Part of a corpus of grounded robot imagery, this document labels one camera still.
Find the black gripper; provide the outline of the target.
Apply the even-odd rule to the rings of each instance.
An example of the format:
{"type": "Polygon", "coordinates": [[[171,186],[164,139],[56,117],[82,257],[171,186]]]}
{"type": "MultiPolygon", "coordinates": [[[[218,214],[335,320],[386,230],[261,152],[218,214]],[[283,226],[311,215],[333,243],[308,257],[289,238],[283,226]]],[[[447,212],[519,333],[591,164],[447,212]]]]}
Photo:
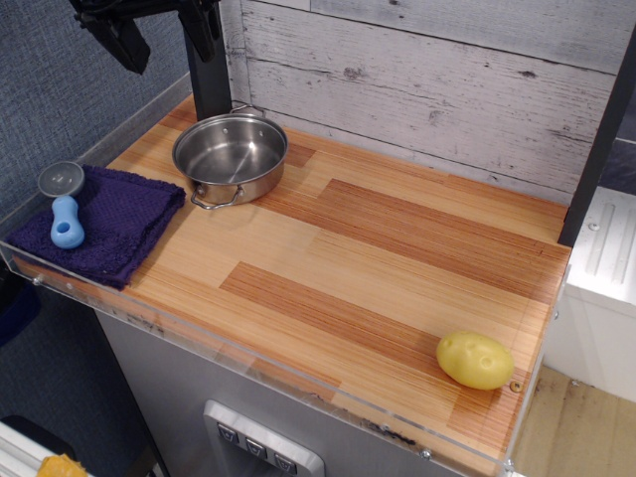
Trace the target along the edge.
{"type": "Polygon", "coordinates": [[[142,75],[150,56],[150,47],[133,21],[139,18],[176,12],[200,59],[208,63],[216,55],[214,41],[220,36],[216,1],[116,0],[72,1],[71,4],[82,20],[106,21],[93,26],[93,35],[133,73],[142,75]]]}

